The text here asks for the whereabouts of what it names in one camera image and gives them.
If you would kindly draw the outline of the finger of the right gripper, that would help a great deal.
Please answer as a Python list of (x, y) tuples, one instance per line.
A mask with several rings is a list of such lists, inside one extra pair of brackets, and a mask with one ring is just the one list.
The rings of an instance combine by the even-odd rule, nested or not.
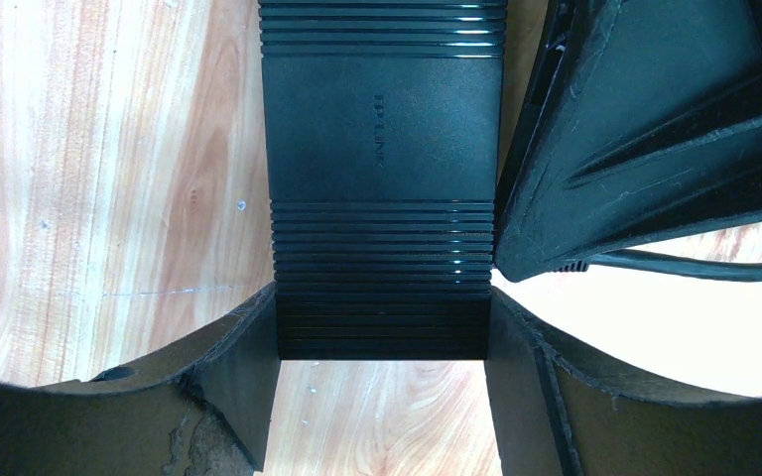
[(495, 267), (762, 221), (762, 1), (552, 1), (497, 192)]

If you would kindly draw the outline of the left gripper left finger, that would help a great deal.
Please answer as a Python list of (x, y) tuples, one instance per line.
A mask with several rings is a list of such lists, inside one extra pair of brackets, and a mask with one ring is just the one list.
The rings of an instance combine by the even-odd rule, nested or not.
[(0, 475), (250, 475), (281, 360), (275, 289), (82, 382), (0, 383)]

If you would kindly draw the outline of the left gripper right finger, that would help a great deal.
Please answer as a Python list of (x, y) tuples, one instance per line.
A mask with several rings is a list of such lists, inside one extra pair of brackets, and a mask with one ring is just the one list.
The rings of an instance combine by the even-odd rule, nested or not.
[(762, 398), (635, 367), (500, 290), (484, 369), (506, 475), (762, 475)]

